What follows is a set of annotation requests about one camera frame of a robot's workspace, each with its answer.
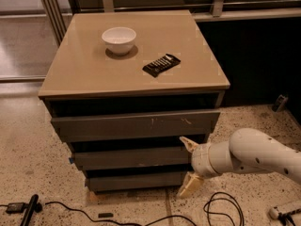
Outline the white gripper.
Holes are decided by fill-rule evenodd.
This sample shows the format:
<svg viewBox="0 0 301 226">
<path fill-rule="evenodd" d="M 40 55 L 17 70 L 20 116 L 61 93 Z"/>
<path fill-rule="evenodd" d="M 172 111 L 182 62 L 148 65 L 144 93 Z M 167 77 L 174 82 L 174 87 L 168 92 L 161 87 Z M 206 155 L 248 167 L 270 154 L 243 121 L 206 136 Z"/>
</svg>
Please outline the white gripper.
<svg viewBox="0 0 301 226">
<path fill-rule="evenodd" d="M 213 178 L 226 172 L 232 172 L 233 165 L 228 142 L 197 144 L 195 141 L 180 137 L 186 150 L 192 154 L 191 163 L 194 172 L 188 171 L 184 177 L 177 197 L 191 197 L 203 185 L 202 178 Z"/>
</svg>

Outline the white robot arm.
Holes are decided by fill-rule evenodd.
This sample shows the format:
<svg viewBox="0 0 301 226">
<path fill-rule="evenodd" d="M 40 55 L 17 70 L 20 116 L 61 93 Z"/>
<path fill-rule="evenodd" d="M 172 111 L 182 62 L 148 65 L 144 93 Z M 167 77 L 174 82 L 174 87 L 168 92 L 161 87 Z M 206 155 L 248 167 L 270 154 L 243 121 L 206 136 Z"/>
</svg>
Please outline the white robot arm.
<svg viewBox="0 0 301 226">
<path fill-rule="evenodd" d="M 193 170 L 186 173 L 177 194 L 179 198 L 190 197 L 206 179 L 229 172 L 277 172 L 301 184 L 301 153 L 259 130 L 238 129 L 220 143 L 197 144 L 187 137 L 180 140 L 191 154 Z"/>
</svg>

